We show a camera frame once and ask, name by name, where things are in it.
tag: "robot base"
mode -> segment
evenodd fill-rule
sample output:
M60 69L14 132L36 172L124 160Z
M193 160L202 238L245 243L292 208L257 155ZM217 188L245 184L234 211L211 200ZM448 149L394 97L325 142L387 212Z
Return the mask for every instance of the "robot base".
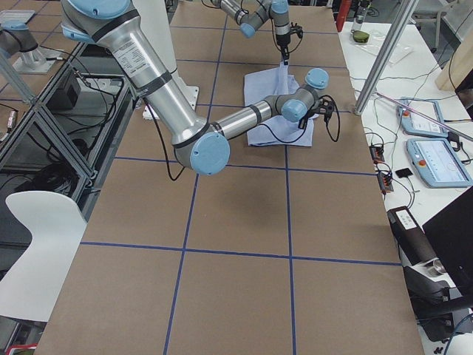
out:
M45 58L57 58L61 55L61 52L58 52L57 50L47 50L46 48L41 48L41 53ZM15 63L13 63L13 68L15 68L16 72L19 74L45 74L50 71L55 62L56 61L46 61L43 64L39 64L32 68L28 67L20 57L15 61Z

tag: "blue tape line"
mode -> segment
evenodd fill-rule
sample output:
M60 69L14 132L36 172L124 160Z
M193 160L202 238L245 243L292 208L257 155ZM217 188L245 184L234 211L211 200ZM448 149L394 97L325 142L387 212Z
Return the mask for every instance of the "blue tape line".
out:
M287 239L289 246L289 279L290 279L290 318L293 335L293 355L297 355L296 344L296 301L294 297L294 267L293 267L293 237L292 225L290 223L290 186L289 186L289 162L287 146L284 147L285 174L286 174L286 205L287 205Z
M343 264L362 264L376 266L402 266L401 263L391 263L389 261L369 261L369 260L350 260L350 259L333 259L326 257L293 257L293 260L322 261L325 263L343 263Z
M210 250L210 249L197 249L197 248L178 248L173 246L148 246L145 244L125 244L125 243L107 243L107 242L81 242L81 245L85 246L109 246L112 248L131 248L131 249L156 249L164 251L185 251L189 253L200 253L200 254L218 254L218 255L235 255L242 257L268 257L272 259L283 259L283 260L307 260L307 261L319 261L324 263L343 263L343 264L363 264L363 265L375 265L375 266L401 266L400 263L392 263L388 261L372 261L372 260L351 260L351 259L336 259L329 257L305 257L293 255L280 255L280 254L264 254L264 253L250 253L246 251L226 251L226 250Z
M52 32L50 32L50 34L46 36L46 38L41 42L41 45L43 45L44 42L46 42L46 41L51 37L51 35L53 35L53 34L56 34L56 35L59 34L59 32L54 32L54 30L55 30L56 28L60 27L60 26L61 26L61 22L59 22L59 23L56 25L56 27L54 27L54 28L52 29Z
M239 257L267 257L271 259L289 259L289 256L287 255L248 253L245 251L206 250L206 249L195 249L195 248L188 248L186 249L186 251L190 253L200 253L200 254L234 255L234 256L239 256Z
M286 170L286 168L278 168L275 166L251 166L251 165L234 165L234 164L227 164L227 166L231 168L267 169L267 170L282 170L282 171Z
M170 28L189 28L192 30L227 30L227 31L238 31L240 32L239 28L221 28L221 27L201 27L201 26L182 26L182 25L171 25ZM262 30L259 29L258 32L269 32L272 33L271 30ZM337 32L319 32L319 31L304 31L304 34L310 33L314 35L338 35Z
M244 63L241 61L209 61L209 60L204 60L204 59L177 59L176 61L189 61L189 62L197 62L197 63L212 63L212 64L238 64L238 65L268 65L272 67L277 67L277 63ZM292 67L302 67L302 68L313 68L313 65L304 65L304 64L291 64ZM326 69L345 69L348 70L347 67L332 67L332 66L322 66L318 65L318 68L326 68Z
M289 168L289 170L292 172L321 172L324 174L376 176L376 173L374 172L339 172L335 170L302 169L302 168Z
M165 251L182 251L182 248L172 246L147 246L141 244L123 244L123 243L105 243L105 242L81 242L82 246L113 246L115 248L131 248L131 249L156 249Z
M164 159L152 159L152 158L134 158L134 157L114 157L117 160L137 160L137 161L152 161L155 163L165 163ZM179 163L177 160L170 160L169 163Z
M18 0L10 9L13 9L16 5L20 3L21 0Z
M165 163L163 159L152 159L152 158L134 158L134 157L122 157L118 156L114 159L117 160L136 160L136 161L151 161L154 163ZM170 163L179 163L177 160L170 160ZM319 172L322 174L339 174L339 175L360 175L360 176L376 176L374 172L342 172L336 170L320 170L320 169L303 169L303 168L285 168L278 166L257 166L257 165L237 165L237 164L227 164L231 168L245 168L245 169L265 169L265 170L288 170L290 172Z
M225 28L222 28L222 27L204 27L204 26L180 26L180 25L177 25L177 26L170 26L170 28L190 28L192 30L225 30Z
M187 219L186 235L184 237L183 251L180 256L179 270L177 271L176 286L174 288L174 296L172 297L171 313L169 314L168 330L166 332L166 342L164 344L163 355L166 355L168 353L169 340L171 339L172 322L174 320L174 312L176 311L177 294L179 293L180 279L183 273L184 257L186 255L187 240L189 236L189 230L191 228L192 212L194 211L195 196L197 194L198 186L199 186L199 175L196 175L195 181L194 181L194 191L192 192L191 206L189 208L189 216Z
M218 56L218 59L217 59L217 67L215 68L214 83L212 84L212 93L211 93L211 96L210 96L210 109L207 113L207 121L210 120L210 116L211 116L211 113L212 113L212 103L214 102L215 86L217 85L217 77L219 75L220 59L222 57L223 42L225 40L225 31L227 29L227 20L228 20L228 17L225 17L225 24L224 24L223 32L222 32L222 40L220 41L219 56Z

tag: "fabric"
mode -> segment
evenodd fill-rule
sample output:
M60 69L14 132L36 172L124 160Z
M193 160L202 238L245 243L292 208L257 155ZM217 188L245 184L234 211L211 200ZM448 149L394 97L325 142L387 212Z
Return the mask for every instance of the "fabric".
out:
M288 75L288 66L283 63L279 68L252 72L245 75L245 105L255 104L269 95L293 94L299 88L294 75ZM282 116L275 116L264 122L274 132L277 138L282 141L293 141L302 134L297 122L290 122ZM247 132L248 145L250 146L271 146L283 144L270 133L265 126L257 126ZM313 120L307 123L307 128L303 136L291 146L312 146Z

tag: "white chair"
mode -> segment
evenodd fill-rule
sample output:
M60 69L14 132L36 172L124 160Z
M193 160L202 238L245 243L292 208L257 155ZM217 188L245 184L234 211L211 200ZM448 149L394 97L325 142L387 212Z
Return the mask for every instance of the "white chair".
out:
M73 200L55 192L18 192L6 203L33 239L0 281L0 315L47 322L86 221Z
M423 22L435 23L435 46L430 50L432 53L438 48L440 40L440 23L442 18L459 2L460 0L419 0L417 7L412 14L412 19L416 24Z

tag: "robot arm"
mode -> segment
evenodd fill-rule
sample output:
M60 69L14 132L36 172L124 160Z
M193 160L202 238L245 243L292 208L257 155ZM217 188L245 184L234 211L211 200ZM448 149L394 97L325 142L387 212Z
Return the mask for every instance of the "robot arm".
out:
M172 134L178 161L196 172L212 175L222 170L230 155L228 139L260 122L283 114L302 119L318 107L318 90L328 84L324 70L311 70L307 84L293 95L269 96L214 123L199 117L188 104L169 71L140 29L140 15L130 0L62 0L64 34L93 41L113 54L137 94L159 115Z
M224 10L239 25L246 38L253 37L256 31L268 20L274 20L276 44L282 55L284 64L289 59L290 36L294 33L302 38L302 27L289 22L289 4L287 0L257 0L258 8L249 13L241 8L241 2L236 0L211 0L212 4Z
M18 52L28 67L33 68L46 62L28 26L20 21L6 21L0 27L0 53L10 58Z

